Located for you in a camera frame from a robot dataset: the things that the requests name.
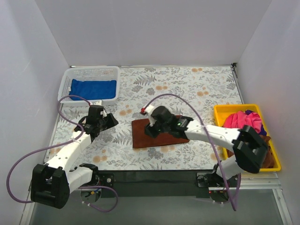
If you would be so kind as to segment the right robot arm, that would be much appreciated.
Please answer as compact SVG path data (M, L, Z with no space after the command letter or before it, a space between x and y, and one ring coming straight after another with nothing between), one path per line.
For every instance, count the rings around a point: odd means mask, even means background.
M217 179L229 180L243 171L259 173L268 152L266 142L251 126L245 125L243 128L205 126L190 117L176 117L164 106L149 105L143 108L141 113L148 116L149 123L144 131L152 138L168 133L175 138L213 143L232 152L233 156L215 166L212 174Z

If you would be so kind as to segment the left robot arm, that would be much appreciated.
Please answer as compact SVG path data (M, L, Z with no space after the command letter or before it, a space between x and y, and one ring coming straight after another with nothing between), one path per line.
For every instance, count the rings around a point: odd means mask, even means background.
M63 208L69 195L83 185L99 184L98 167L83 163L73 165L81 153L99 136L100 132L118 124L111 113L101 105L91 105L87 116L75 127L70 143L65 145L45 164L38 164L32 171L30 199L33 202Z

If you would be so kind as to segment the blue towel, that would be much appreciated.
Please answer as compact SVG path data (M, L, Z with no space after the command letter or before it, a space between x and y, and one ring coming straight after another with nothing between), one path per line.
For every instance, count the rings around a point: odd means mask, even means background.
M73 101L81 100L82 97L86 100L103 100L116 97L117 81L78 81L73 79L70 87L69 95Z

